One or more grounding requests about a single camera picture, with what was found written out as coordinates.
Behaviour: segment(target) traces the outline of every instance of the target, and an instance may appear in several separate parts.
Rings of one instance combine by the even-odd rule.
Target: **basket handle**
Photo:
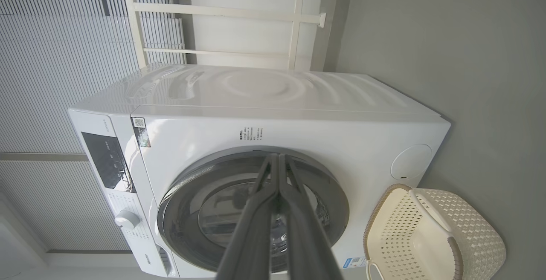
[[[371,265],[374,265],[376,267],[377,272],[381,276],[381,280],[385,280],[383,274],[381,274],[381,271],[379,270],[379,267],[375,263],[373,263],[372,260],[366,261],[366,277],[368,278],[368,280],[372,280],[372,275],[371,275],[371,272],[370,272],[370,266]]]
[[[421,203],[421,201],[417,198],[417,194],[415,193],[415,190],[414,189],[411,189],[409,192],[409,196],[411,197],[411,199],[413,200],[413,203],[417,206],[417,208],[419,209],[419,211],[421,212],[421,214],[428,218],[433,224],[435,224],[435,226],[438,227],[439,230],[441,230],[443,233],[445,233],[445,235],[447,235],[448,237],[452,237],[453,234],[451,233],[452,230],[451,230],[451,227],[448,225],[448,223],[443,219],[443,217],[439,214],[439,212],[433,207],[433,205],[430,204],[430,202],[423,196],[420,196],[421,199],[423,201],[425,201],[425,203],[427,203],[427,205],[429,206],[429,208],[431,210],[434,211],[434,213],[436,214],[436,216],[438,217],[439,221],[442,222],[438,222],[438,220],[436,220],[431,214],[430,212],[423,206],[423,204]]]

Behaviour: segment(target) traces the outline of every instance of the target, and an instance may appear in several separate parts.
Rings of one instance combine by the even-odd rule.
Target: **laundry basket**
[[[392,185],[365,230],[366,272],[384,280],[489,280],[505,245],[470,204],[448,191]]]

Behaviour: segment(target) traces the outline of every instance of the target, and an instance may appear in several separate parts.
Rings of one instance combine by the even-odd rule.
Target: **white railing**
[[[275,53],[243,53],[243,52],[220,52],[220,51],[202,51],[196,49],[161,49],[144,47],[144,37],[140,24],[139,12],[169,12],[174,14],[206,14],[209,16],[238,17],[261,20],[280,20],[292,22],[292,37],[290,39],[290,49],[288,50],[288,69],[294,69],[296,64],[296,50],[298,48],[298,37],[300,33],[300,23],[317,24],[324,27],[326,13],[322,14],[302,14],[303,0],[296,0],[293,13],[287,12],[268,12],[265,10],[248,10],[235,8],[220,8],[211,6],[189,6],[183,4],[158,4],[158,3],[139,3],[136,0],[125,0],[127,5],[127,14],[129,18],[129,27],[133,35],[136,58],[139,68],[148,65],[146,52],[171,52],[171,53],[193,53],[206,55],[244,55],[253,57],[286,57]]]

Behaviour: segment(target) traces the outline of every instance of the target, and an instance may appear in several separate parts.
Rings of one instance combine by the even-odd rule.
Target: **white dial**
[[[117,214],[116,218],[113,219],[117,226],[123,229],[133,230],[135,226],[140,222],[140,218],[135,215],[133,212],[128,210],[122,210]]]

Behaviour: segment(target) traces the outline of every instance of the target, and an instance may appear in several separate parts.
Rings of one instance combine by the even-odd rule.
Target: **corrugated panel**
[[[137,69],[125,2],[1,2],[0,151],[82,152],[66,110]],[[153,13],[142,18],[142,26],[146,46],[182,48],[179,19]],[[177,53],[148,57],[183,63]]]
[[[88,162],[0,162],[0,190],[49,249],[129,250]]]

